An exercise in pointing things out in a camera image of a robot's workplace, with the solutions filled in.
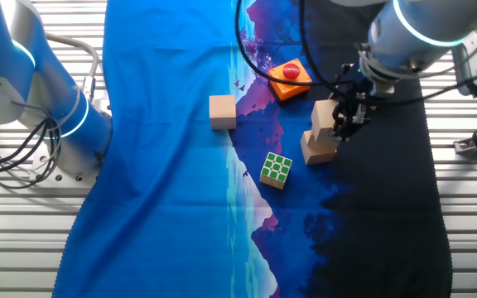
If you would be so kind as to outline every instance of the wooden block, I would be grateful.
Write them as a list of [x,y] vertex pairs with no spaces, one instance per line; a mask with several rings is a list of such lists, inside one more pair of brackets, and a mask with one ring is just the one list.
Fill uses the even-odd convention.
[[310,147],[308,144],[311,142],[312,138],[312,131],[303,132],[303,136],[301,137],[301,149],[303,150],[305,164],[311,166],[331,162],[336,156],[336,149],[332,151],[326,150],[324,147]]
[[237,108],[234,95],[210,96],[209,118],[213,130],[237,128]]
[[312,133],[314,140],[323,142],[329,140],[329,133],[335,125],[332,113],[336,108],[336,101],[332,99],[318,100],[312,110]]
[[338,149],[340,142],[333,137],[324,137],[316,141],[312,135],[312,131],[303,132],[304,134],[311,134],[311,137],[308,137],[307,146],[312,148],[315,151],[321,152],[334,152]]

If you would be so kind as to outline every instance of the black cloth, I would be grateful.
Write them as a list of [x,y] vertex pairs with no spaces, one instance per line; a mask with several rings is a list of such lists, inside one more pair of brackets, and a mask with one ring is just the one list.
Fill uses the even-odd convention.
[[[326,78],[356,61],[353,43],[366,42],[381,8],[307,1],[307,34]],[[308,96],[326,95],[317,87]],[[419,96],[419,82],[406,80],[395,87],[393,100]],[[347,233],[315,248],[329,261],[315,269],[308,296],[449,297],[451,251],[424,104],[378,107],[370,117],[331,164],[336,179],[358,187],[325,203],[344,219]]]

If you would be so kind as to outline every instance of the stacked wooden blocks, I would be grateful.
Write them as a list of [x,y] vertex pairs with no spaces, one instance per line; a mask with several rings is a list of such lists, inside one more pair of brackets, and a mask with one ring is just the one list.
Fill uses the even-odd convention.
[[303,132],[301,149],[305,163],[310,165],[331,162],[336,156],[339,142],[329,137],[335,125],[332,113],[336,101],[332,99],[318,100],[312,110],[312,130]]

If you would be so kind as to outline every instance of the rubik's cube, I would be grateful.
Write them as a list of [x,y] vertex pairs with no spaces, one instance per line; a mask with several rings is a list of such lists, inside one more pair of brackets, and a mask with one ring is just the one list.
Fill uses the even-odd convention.
[[269,152],[261,171],[261,182],[282,190],[291,165],[291,159]]

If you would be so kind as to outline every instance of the orange block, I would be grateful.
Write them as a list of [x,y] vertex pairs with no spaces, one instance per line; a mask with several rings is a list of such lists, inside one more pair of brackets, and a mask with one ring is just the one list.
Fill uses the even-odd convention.
[[[299,59],[294,59],[283,65],[279,65],[278,67],[271,69],[269,74],[270,76],[277,79],[284,79],[294,82],[310,83],[312,81],[311,77],[306,73],[306,70]],[[273,81],[270,81],[270,84],[272,85],[272,88],[277,94],[279,100],[282,102],[293,98],[298,94],[302,94],[311,88],[310,86],[279,84]]]

